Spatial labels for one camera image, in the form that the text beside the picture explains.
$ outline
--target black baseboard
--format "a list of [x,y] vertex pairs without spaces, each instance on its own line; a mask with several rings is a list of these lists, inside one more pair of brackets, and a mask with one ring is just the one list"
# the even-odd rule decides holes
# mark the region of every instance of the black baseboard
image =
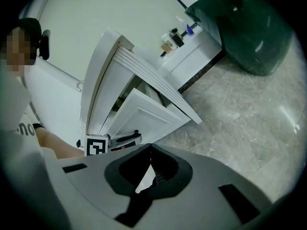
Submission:
[[224,50],[222,50],[220,53],[218,53],[207,65],[205,65],[198,73],[196,73],[184,85],[182,85],[182,87],[180,87],[180,89],[178,89],[179,93],[182,94],[189,87],[191,87],[198,79],[200,79],[206,72],[208,72],[225,55],[226,55],[226,52]]

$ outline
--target dark green trash bin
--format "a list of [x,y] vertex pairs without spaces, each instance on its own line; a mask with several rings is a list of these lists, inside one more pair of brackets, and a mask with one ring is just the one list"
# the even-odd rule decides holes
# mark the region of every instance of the dark green trash bin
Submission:
[[226,53],[242,69],[261,76],[272,74],[282,63],[293,34],[266,0],[198,0],[186,14],[205,31],[213,20]]

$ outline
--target white cabinet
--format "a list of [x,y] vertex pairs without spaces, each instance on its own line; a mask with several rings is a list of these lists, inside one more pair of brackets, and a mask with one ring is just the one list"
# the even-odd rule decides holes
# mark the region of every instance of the white cabinet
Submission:
[[[148,62],[131,53],[132,48],[133,44],[124,36],[111,30],[100,38],[82,90],[82,145],[86,135],[108,133],[113,139],[131,135],[134,130],[142,134],[142,143],[153,143],[190,119],[201,122],[178,91]],[[136,75],[151,86],[145,86],[147,95],[132,89],[114,112],[112,107]],[[163,106],[155,90],[172,103]]]

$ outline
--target white wall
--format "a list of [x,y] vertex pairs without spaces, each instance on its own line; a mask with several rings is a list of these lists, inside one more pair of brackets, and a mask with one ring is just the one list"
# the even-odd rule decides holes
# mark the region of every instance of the white wall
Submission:
[[171,52],[158,69],[158,73],[164,76],[176,90],[222,50],[221,44],[199,26],[194,29],[193,36],[186,35],[183,41],[184,46]]
[[45,128],[75,147],[80,139],[81,93],[75,88],[77,80],[69,77],[37,58],[24,80]]
[[44,6],[48,0],[32,0],[29,1],[23,10],[19,13],[19,18],[36,18],[39,20]]
[[48,0],[40,23],[51,30],[48,61],[83,80],[106,28],[158,58],[163,53],[160,36],[177,26],[176,16],[193,23],[176,0]]

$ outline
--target marble floor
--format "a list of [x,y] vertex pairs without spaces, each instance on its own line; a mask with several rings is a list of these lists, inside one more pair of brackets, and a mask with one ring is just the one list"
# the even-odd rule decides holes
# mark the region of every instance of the marble floor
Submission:
[[190,121],[156,143],[215,158],[276,201],[305,166],[305,67],[296,39],[270,76],[222,58],[182,94],[203,122]]

